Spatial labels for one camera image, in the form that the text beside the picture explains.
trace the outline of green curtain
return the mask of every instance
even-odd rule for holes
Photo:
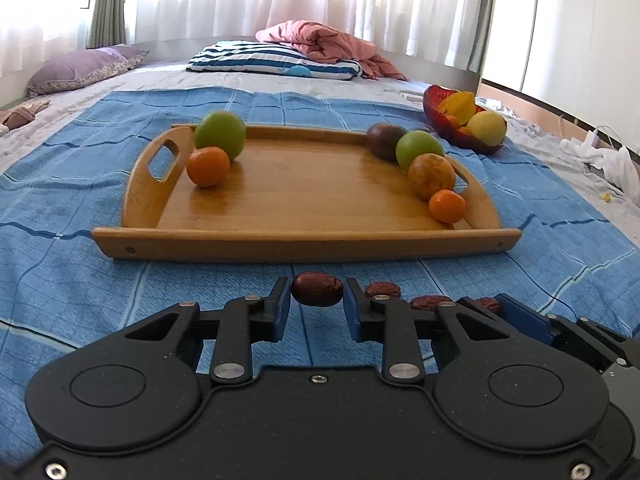
[[[87,48],[124,42],[124,0],[95,0]]]
[[[495,0],[481,0],[480,13],[478,15],[478,28],[476,29],[476,38],[474,46],[471,49],[471,57],[466,67],[471,72],[479,74],[484,65],[484,57],[486,56],[486,46],[489,42],[489,33],[491,31],[491,19],[494,13]]]

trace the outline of bowl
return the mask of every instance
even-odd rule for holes
[[[449,90],[437,85],[427,88],[422,99],[422,107],[424,108],[427,122],[441,138],[447,140],[450,144],[466,150],[473,150],[482,155],[493,155],[502,147],[502,143],[497,146],[489,146],[477,137],[463,134],[457,131],[449,120],[438,111],[438,105],[444,99],[456,93],[458,93],[456,90]],[[484,112],[484,108],[476,105],[476,113],[478,112]]]

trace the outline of green fruit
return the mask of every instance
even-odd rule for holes
[[[423,153],[444,156],[444,149],[438,139],[422,130],[405,133],[396,144],[396,159],[404,171],[409,169],[415,157]]]
[[[507,134],[507,121],[497,112],[487,110],[475,114],[466,124],[471,135],[482,140],[487,146],[497,146]]]
[[[193,134],[196,149],[217,146],[229,160],[234,160],[244,148],[244,121],[231,112],[213,112],[200,121]]]

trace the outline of blue and white striped bedding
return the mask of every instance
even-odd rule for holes
[[[194,72],[262,72],[298,77],[349,80],[362,75],[357,61],[334,64],[310,60],[290,46],[254,41],[219,41],[191,58]]]

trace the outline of pink blanket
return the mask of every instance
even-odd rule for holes
[[[406,80],[389,60],[378,54],[375,44],[322,23],[289,20],[256,32],[255,38],[258,41],[288,44],[309,59],[323,63],[354,59],[360,63],[363,76],[370,79],[391,77]]]

